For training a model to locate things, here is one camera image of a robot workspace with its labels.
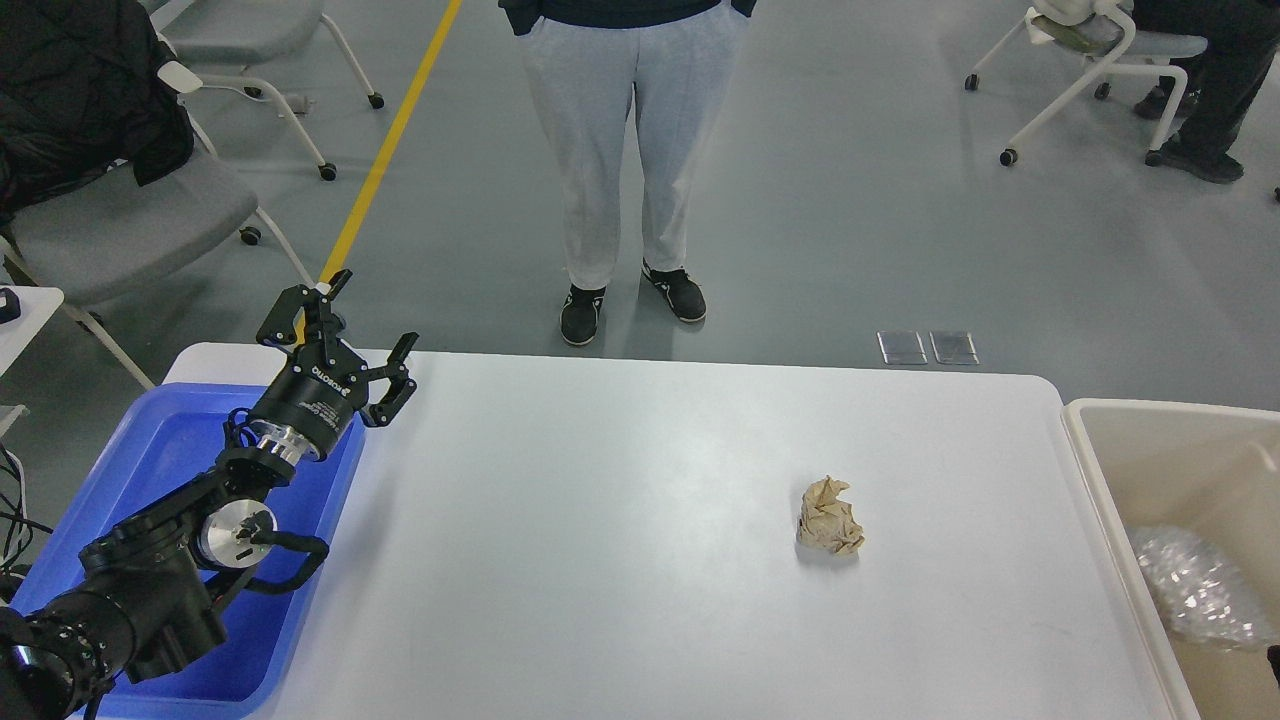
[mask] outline black robotic arm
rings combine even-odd
[[[292,592],[320,566],[328,544],[279,530],[268,493],[288,486],[301,460],[328,457],[356,413],[387,425],[417,387],[404,365],[415,333],[372,369],[339,338],[332,301],[349,277],[280,293],[257,341],[288,361],[243,420],[228,418],[227,447],[209,470],[87,544],[76,588],[26,618],[0,609],[5,720],[61,720],[81,707],[92,720],[119,673],[138,683],[180,671],[227,642],[221,614],[241,591]],[[370,404],[369,383],[384,378],[385,396]],[[293,578],[255,578],[271,547],[306,553]]]

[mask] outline bubble wrap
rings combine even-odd
[[[1276,642],[1261,600],[1217,547],[1172,525],[1128,533],[1171,635],[1226,650],[1265,650]]]

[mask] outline black shoe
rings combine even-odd
[[[568,286],[568,297],[561,307],[561,337],[573,346],[582,346],[595,338],[595,328],[600,324],[600,305],[604,304],[604,288],[582,290]]]
[[[1216,158],[1202,158],[1189,152],[1178,140],[1170,140],[1160,149],[1160,164],[1187,170],[1202,181],[1217,184],[1230,184],[1244,177],[1244,165],[1226,152]]]
[[[662,292],[667,306],[685,323],[696,323],[707,316],[707,301],[703,290],[698,287],[684,268],[659,273],[644,261],[641,270],[645,279]]]
[[[1167,104],[1169,97],[1157,85],[1151,88],[1151,92],[1148,92],[1140,102],[1133,106],[1133,111],[1144,120],[1158,120],[1160,117],[1165,114],[1165,105]],[[1199,91],[1196,90],[1184,92],[1181,102],[1179,102],[1178,109],[1174,110],[1174,117],[1185,118],[1196,111],[1197,105],[1199,105]]]

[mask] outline metal floor plate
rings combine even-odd
[[[982,364],[970,333],[933,331],[929,333],[929,341],[933,343],[933,355],[942,365]]]
[[[928,365],[924,342],[916,332],[881,331],[876,333],[886,365]]]

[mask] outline crumpled brown paper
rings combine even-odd
[[[854,521],[854,507],[836,497],[844,489],[849,489],[849,483],[827,475],[804,491],[797,541],[833,555],[851,555],[861,547],[867,538],[863,527]]]

